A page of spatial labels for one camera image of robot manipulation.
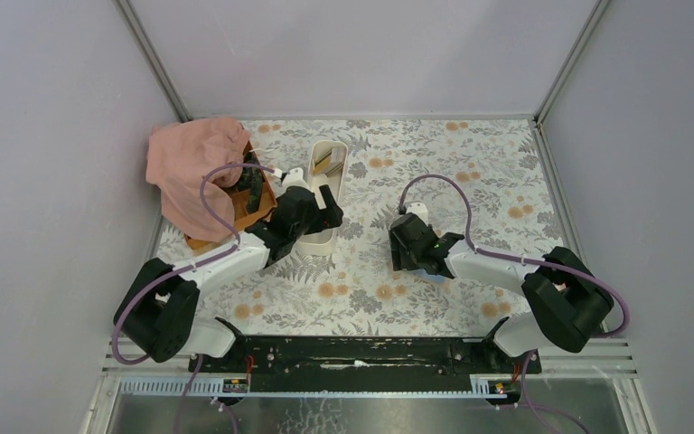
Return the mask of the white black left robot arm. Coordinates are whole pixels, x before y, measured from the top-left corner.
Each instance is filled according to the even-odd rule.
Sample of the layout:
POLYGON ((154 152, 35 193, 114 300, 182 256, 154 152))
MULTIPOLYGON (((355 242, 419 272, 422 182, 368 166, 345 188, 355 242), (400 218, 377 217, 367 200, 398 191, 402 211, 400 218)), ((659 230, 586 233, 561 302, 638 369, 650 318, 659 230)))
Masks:
POLYGON ((241 366, 240 332, 221 319, 200 319, 202 294, 266 269, 288 256, 305 235, 341 226, 343 211, 328 185, 316 191, 289 186, 267 220, 259 220, 226 246, 172 265, 159 258, 139 270, 114 315, 112 350, 122 364, 166 362, 180 352, 209 356, 224 372, 241 366))

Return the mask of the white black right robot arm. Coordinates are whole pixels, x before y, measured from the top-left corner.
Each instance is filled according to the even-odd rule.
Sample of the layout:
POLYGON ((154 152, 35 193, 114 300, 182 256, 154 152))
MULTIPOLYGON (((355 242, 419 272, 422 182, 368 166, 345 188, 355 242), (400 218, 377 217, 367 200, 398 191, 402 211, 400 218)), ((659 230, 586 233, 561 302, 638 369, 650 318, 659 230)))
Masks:
POLYGON ((389 242, 394 270, 477 280, 525 298, 529 312, 502 320, 485 337, 483 363, 497 373, 530 350, 556 347, 579 353, 614 307, 612 295, 593 282, 567 248, 556 247, 542 259, 474 250, 461 234, 437 236, 412 212, 390 225, 389 242))

